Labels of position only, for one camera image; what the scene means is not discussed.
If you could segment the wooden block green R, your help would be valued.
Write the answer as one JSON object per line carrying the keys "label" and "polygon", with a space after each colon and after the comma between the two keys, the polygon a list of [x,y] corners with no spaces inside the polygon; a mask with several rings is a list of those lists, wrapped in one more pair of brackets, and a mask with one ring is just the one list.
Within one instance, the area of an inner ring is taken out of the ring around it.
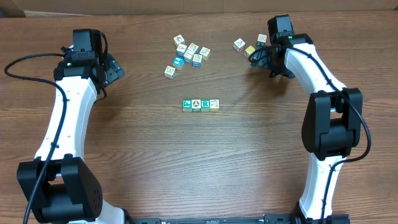
{"label": "wooden block green R", "polygon": [[210,111],[210,100],[201,100],[201,111]]}

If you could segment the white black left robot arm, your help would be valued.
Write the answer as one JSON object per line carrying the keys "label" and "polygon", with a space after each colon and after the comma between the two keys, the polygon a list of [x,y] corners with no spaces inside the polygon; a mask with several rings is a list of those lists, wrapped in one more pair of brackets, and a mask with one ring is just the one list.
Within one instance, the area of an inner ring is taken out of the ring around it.
{"label": "white black left robot arm", "polygon": [[100,93],[124,75],[108,53],[106,36],[95,29],[73,31],[53,71],[55,103],[33,161],[21,162],[17,180],[39,223],[130,223],[128,212],[103,198],[99,180],[84,161],[91,109]]}

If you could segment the wooden block soccer ball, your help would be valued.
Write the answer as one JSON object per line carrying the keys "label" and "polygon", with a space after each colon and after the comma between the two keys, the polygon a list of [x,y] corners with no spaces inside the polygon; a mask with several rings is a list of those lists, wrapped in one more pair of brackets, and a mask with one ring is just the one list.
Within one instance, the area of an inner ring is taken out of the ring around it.
{"label": "wooden block soccer ball", "polygon": [[201,100],[192,100],[192,111],[193,112],[201,111]]}

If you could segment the wooden block green letter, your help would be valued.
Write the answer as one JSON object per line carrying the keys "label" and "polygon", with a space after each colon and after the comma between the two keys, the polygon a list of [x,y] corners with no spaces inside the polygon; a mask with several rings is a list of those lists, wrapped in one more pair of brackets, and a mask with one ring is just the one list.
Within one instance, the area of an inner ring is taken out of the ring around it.
{"label": "wooden block green letter", "polygon": [[192,101],[191,100],[183,100],[182,111],[184,111],[184,112],[192,111]]}

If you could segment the wooden block yellow side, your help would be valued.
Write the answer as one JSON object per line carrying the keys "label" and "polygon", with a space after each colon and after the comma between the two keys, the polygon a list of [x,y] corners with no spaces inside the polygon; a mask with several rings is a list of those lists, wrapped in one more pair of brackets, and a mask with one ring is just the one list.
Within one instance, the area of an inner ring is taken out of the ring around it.
{"label": "wooden block yellow side", "polygon": [[220,102],[219,100],[210,100],[210,111],[211,112],[219,112]]}

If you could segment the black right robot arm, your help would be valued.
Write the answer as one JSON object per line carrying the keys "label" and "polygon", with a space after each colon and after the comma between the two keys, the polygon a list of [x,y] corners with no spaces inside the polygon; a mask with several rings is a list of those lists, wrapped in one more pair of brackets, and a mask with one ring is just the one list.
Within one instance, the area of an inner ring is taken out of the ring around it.
{"label": "black right robot arm", "polygon": [[296,34],[289,15],[267,22],[270,45],[258,43],[248,57],[253,67],[270,70],[270,77],[297,78],[309,96],[301,137],[309,153],[305,188],[292,215],[265,215],[265,223],[349,223],[348,215],[332,212],[332,199],[344,163],[353,162],[352,148],[360,132],[368,131],[362,117],[363,95],[336,79],[317,54],[307,34]]}

